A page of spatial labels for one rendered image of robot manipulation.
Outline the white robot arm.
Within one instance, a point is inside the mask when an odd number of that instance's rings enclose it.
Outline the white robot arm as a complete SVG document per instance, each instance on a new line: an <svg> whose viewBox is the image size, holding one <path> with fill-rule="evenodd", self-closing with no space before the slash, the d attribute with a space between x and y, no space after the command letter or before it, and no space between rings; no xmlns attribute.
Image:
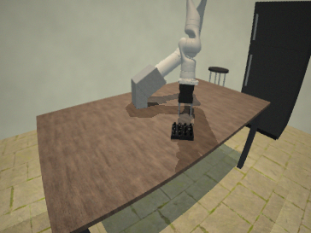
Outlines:
<svg viewBox="0 0 311 233"><path fill-rule="evenodd" d="M202 48L199 33L201 34L202 30L206 3L207 0L201 0L196 8L193 0L186 0L185 33L189 35L189 38L181 38L179 40L179 47L169 57L158 63L158 66L155 66L158 68L163 78L180 64L182 71L196 71L196 60L193 59L193 57L195 57Z"/></svg>

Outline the black knob box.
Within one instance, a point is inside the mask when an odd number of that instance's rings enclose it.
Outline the black knob box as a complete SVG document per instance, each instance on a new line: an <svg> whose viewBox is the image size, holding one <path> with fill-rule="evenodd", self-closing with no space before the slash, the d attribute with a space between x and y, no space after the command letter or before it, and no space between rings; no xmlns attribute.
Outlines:
<svg viewBox="0 0 311 233"><path fill-rule="evenodd" d="M192 131L192 132L190 132L190 131ZM176 124L176 122L173 122L173 124L172 124L171 139L191 140L191 141L193 141L193 139L194 139L193 125L191 125L191 124L187 125L186 123L184 125L181 125L181 123Z"/></svg>

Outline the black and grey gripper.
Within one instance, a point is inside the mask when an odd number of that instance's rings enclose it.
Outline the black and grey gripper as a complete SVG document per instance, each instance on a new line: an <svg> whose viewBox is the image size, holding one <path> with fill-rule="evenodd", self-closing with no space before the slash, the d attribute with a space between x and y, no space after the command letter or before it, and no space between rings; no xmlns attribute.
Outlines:
<svg viewBox="0 0 311 233"><path fill-rule="evenodd" d="M190 103L191 109L193 107L193 91L194 91L194 85L198 85L198 80L195 79L196 77L196 71L195 72L185 72L180 71L180 77L179 77L179 99L178 99L178 106L179 106L179 112L180 114L180 103ZM190 85L194 84L194 85ZM191 109L190 109L190 115L191 116Z"/></svg>

